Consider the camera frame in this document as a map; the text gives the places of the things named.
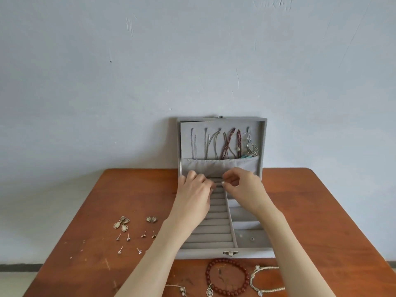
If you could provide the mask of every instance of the hand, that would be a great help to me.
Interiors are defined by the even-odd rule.
[[[189,171],[187,177],[179,177],[175,202],[168,220],[175,227],[182,227],[185,239],[205,219],[209,211],[210,195],[215,187],[213,181],[194,171]]]
[[[256,217],[266,207],[273,205],[260,178],[252,172],[235,167],[224,173],[223,180],[222,185],[227,193]]]

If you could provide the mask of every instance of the wooden table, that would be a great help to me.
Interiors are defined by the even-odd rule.
[[[396,275],[342,209],[312,170],[263,169],[263,182],[275,205],[338,296],[396,296]],[[111,297],[135,268],[167,218],[177,189],[177,171],[169,169],[106,170],[77,212],[62,238],[28,288],[25,297]],[[120,230],[113,224],[125,215],[131,222]],[[158,222],[147,223],[147,216]],[[146,238],[141,238],[147,230]],[[124,246],[122,254],[117,251]],[[136,247],[143,250],[138,254]],[[248,271],[255,265],[276,265],[275,259],[238,259]],[[176,260],[168,284],[186,287],[189,297],[206,292],[205,268],[209,260]],[[219,287],[239,286],[243,277],[233,267],[217,265],[212,279]],[[282,286],[278,271],[260,272],[259,288]],[[166,287],[166,297],[181,296]],[[256,297],[250,288],[243,294]],[[269,296],[287,296],[285,291]]]

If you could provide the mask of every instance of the white cord bracelet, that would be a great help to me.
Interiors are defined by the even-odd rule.
[[[269,270],[269,269],[279,269],[279,267],[274,267],[274,266],[269,266],[269,267],[260,267],[260,266],[256,266],[256,269],[254,270],[253,274],[250,276],[250,286],[253,290],[255,290],[257,292],[257,294],[260,297],[263,297],[263,293],[274,293],[274,292],[279,292],[279,291],[283,291],[286,290],[285,287],[281,287],[281,288],[276,288],[276,289],[271,289],[271,290],[259,290],[257,289],[254,285],[253,285],[253,279],[254,276],[257,272],[262,271],[262,270]]]

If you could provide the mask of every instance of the teardrop earring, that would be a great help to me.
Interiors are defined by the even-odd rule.
[[[120,227],[121,223],[122,223],[124,220],[128,220],[128,222],[129,222],[129,219],[127,219],[125,216],[122,216],[122,217],[120,218],[120,220],[119,220],[116,224],[113,225],[113,228],[114,228],[114,229],[117,229],[118,227]]]

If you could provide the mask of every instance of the bracelet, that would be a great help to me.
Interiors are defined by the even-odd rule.
[[[216,263],[229,263],[235,267],[237,267],[238,269],[240,269],[244,274],[245,274],[245,282],[244,284],[239,288],[236,289],[235,291],[228,291],[228,290],[222,290],[218,287],[216,287],[215,285],[212,286],[212,282],[210,281],[210,270],[212,269],[213,265],[215,265]],[[237,262],[235,262],[234,260],[231,259],[215,259],[213,261],[211,261],[206,268],[206,282],[209,286],[209,288],[206,290],[206,295],[208,297],[212,297],[213,296],[213,291],[215,291],[218,294],[221,294],[223,296],[237,296],[239,294],[242,294],[243,292],[245,292],[245,289],[248,287],[249,284],[249,273],[246,271],[246,269],[244,267],[242,267],[240,264],[238,264]]]
[[[182,287],[181,285],[175,285],[175,284],[166,284],[165,286],[166,287],[177,287],[177,288],[180,288],[181,295],[183,297],[187,297],[187,292],[186,292],[186,288],[185,287]]]
[[[254,276],[257,272],[262,271],[262,270],[268,270],[268,269],[279,269],[279,267],[274,267],[274,266],[269,266],[269,267],[260,267],[260,266],[256,266],[256,269],[254,270],[253,274],[250,277],[250,286],[253,290],[255,290],[257,292],[257,294],[262,297],[263,293],[273,293],[273,292],[278,292],[278,291],[283,291],[286,290],[285,287],[281,287],[281,288],[276,288],[276,289],[271,289],[271,290],[259,290],[257,289],[254,285],[253,285],[253,279]]]

